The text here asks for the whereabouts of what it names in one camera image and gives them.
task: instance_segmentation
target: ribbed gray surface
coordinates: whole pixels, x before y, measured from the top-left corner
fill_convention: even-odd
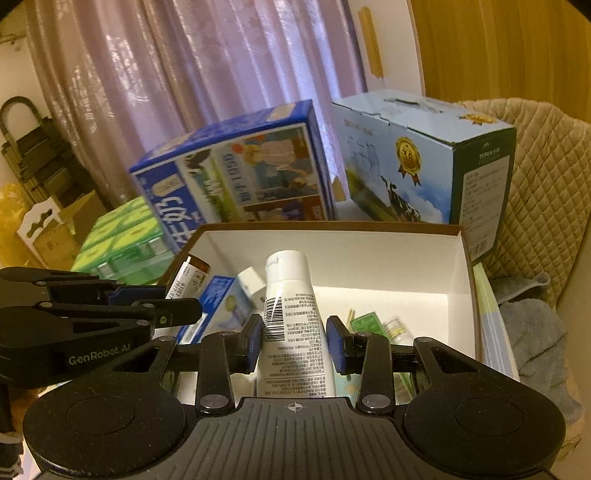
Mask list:
[[[410,451],[389,420],[355,413],[344,398],[247,398],[240,410],[198,422],[185,444],[128,480],[452,480]],[[40,480],[59,477],[44,473]],[[535,480],[550,479],[537,475]]]

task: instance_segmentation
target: metal screw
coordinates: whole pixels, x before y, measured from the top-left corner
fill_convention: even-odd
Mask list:
[[[214,410],[216,408],[222,408],[225,407],[228,402],[230,402],[228,400],[227,397],[225,397],[224,395],[220,395],[218,393],[212,393],[210,395],[205,395],[200,401],[199,403],[201,405],[203,405],[205,408],[207,408],[208,410]]]
[[[372,394],[364,396],[361,403],[367,408],[386,408],[390,405],[390,399],[386,395]]]

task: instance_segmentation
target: curtain fold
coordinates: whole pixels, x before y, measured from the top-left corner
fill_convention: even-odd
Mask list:
[[[332,176],[346,184],[334,98],[363,90],[335,0],[26,0],[35,69],[53,116],[104,194],[135,196],[127,169],[207,124],[311,98]]]

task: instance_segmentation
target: gold seal sticker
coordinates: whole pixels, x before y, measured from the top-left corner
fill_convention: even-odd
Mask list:
[[[472,120],[472,125],[495,124],[496,118],[484,113],[467,113],[460,117],[460,120]]]
[[[413,183],[420,185],[418,172],[421,170],[421,154],[413,141],[408,137],[400,137],[396,140],[396,155],[400,162],[398,171],[402,177],[404,178],[408,173],[412,177]]]

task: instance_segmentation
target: yellow plastic bag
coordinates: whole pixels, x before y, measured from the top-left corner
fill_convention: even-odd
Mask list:
[[[3,267],[42,268],[17,235],[22,219],[30,209],[31,203],[21,185],[9,183],[0,189],[0,263]]]

